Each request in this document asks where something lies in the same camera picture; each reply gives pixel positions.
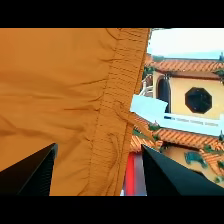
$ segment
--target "orange curtain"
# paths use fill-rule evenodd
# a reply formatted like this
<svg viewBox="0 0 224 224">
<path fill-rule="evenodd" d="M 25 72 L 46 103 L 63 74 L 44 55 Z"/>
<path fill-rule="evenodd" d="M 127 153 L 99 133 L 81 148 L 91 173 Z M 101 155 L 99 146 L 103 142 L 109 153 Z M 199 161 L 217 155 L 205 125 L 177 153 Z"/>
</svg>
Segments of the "orange curtain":
<svg viewBox="0 0 224 224">
<path fill-rule="evenodd" d="M 148 36 L 0 29 L 0 171 L 55 142 L 51 195 L 119 195 L 133 126 L 114 105 L 140 89 Z"/>
</svg>

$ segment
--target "orange fabric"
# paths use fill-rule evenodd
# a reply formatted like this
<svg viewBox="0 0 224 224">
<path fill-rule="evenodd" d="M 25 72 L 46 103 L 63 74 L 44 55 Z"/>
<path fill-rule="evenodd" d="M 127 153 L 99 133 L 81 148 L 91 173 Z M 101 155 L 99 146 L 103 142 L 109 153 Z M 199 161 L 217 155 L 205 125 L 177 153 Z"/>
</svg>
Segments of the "orange fabric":
<svg viewBox="0 0 224 224">
<path fill-rule="evenodd" d="M 0 29 L 0 171 L 55 142 L 51 195 L 119 195 L 149 29 Z M 127 119 L 132 114 L 124 115 Z"/>
</svg>

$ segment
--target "sky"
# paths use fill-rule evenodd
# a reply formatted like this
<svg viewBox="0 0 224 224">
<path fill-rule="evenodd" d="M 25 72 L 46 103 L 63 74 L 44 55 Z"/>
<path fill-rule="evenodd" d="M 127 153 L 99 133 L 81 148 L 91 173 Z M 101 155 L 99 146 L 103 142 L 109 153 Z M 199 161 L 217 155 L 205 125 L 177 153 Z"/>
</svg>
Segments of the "sky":
<svg viewBox="0 0 224 224">
<path fill-rule="evenodd" d="M 219 59 L 224 28 L 174 28 L 152 32 L 147 52 L 171 58 Z"/>
</svg>

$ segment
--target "white sky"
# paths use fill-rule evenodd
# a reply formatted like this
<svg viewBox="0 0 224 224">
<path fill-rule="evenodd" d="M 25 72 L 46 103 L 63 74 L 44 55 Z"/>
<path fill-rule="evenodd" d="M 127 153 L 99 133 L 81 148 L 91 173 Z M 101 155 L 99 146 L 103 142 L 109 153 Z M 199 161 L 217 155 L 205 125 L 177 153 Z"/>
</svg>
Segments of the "white sky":
<svg viewBox="0 0 224 224">
<path fill-rule="evenodd" d="M 174 28 L 152 33 L 148 53 L 169 56 L 224 50 L 224 28 Z"/>
</svg>

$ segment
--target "beige wall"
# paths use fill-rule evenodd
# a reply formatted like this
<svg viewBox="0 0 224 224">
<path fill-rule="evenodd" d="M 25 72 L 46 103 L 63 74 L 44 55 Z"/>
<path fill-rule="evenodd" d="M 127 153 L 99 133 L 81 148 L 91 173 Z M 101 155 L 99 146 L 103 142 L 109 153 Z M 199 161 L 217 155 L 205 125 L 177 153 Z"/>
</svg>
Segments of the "beige wall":
<svg viewBox="0 0 224 224">
<path fill-rule="evenodd" d="M 156 85 L 160 75 L 155 72 L 153 77 L 153 97 L 156 97 Z M 185 93 L 192 87 L 205 88 L 212 96 L 212 108 L 205 114 L 192 113 L 185 105 Z M 219 119 L 220 113 L 224 113 L 224 86 L 219 81 L 170 78 L 170 88 L 171 113 L 210 119 Z"/>
<path fill-rule="evenodd" d="M 201 164 L 198 162 L 192 162 L 191 165 L 188 165 L 185 161 L 184 152 L 190 152 L 191 150 L 178 148 L 178 147 L 170 147 L 164 152 L 164 155 L 175 160 L 181 165 L 187 167 L 188 169 L 196 170 L 202 172 L 204 176 L 214 183 L 214 179 L 217 176 L 210 167 L 204 169 L 201 167 Z M 224 182 L 218 184 L 219 186 L 224 188 Z"/>
</svg>

